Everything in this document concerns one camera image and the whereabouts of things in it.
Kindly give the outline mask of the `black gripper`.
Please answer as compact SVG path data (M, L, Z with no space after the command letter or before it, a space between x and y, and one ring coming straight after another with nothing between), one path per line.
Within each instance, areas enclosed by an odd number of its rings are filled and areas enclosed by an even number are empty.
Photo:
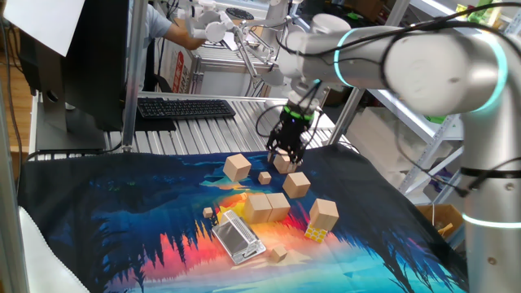
M306 119L288 116L282 120L281 128L272 129L268 136L266 149L269 153L279 154L281 147L291 147L291 162L299 164L304 156L307 144L300 139L312 122Z

